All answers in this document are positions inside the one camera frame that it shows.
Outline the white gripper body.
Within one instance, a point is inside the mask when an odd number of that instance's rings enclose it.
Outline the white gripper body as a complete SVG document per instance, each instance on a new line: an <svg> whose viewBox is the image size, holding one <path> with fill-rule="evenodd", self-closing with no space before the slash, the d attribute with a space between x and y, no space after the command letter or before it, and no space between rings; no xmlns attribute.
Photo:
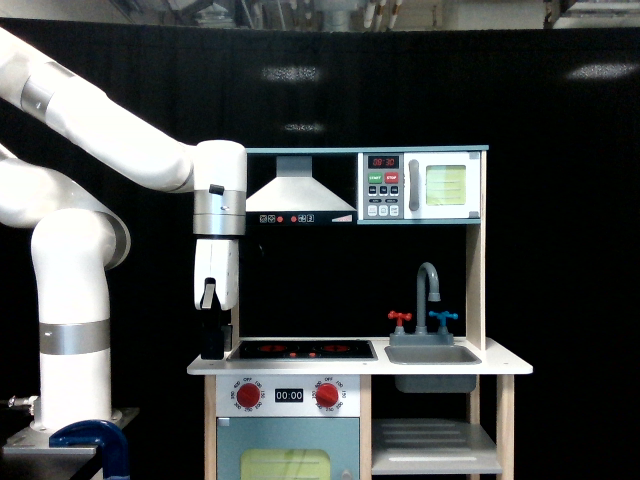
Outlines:
<svg viewBox="0 0 640 480"><path fill-rule="evenodd" d="M238 241L236 239L196 240L194 260L194 305L210 310L217 299L223 311L238 302Z"/></svg>

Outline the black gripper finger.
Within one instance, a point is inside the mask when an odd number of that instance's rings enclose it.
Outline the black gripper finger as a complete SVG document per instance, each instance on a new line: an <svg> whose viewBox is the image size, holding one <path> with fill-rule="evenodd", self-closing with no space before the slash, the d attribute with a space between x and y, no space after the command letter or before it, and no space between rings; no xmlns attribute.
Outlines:
<svg viewBox="0 0 640 480"><path fill-rule="evenodd" d="M215 289L215 280L206 278L200 300L201 357L205 360L220 360L224 357L224 333L220 326L221 307Z"/></svg>
<svg viewBox="0 0 640 480"><path fill-rule="evenodd" d="M233 348L233 326L231 324L223 325L221 332L223 335L223 349L231 350Z"/></svg>

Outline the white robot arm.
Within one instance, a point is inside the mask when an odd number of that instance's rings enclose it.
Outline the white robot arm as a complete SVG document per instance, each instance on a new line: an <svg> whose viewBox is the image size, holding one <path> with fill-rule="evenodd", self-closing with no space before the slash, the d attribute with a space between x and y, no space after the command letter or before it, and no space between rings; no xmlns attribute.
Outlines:
<svg viewBox="0 0 640 480"><path fill-rule="evenodd" d="M194 304L233 308L245 232L247 153L233 141L183 144L17 36L1 35L2 98L124 177L194 196ZM39 312L35 425L52 433L112 416L106 273L129 253L125 223L64 174L1 154L1 221L32 232Z"/></svg>

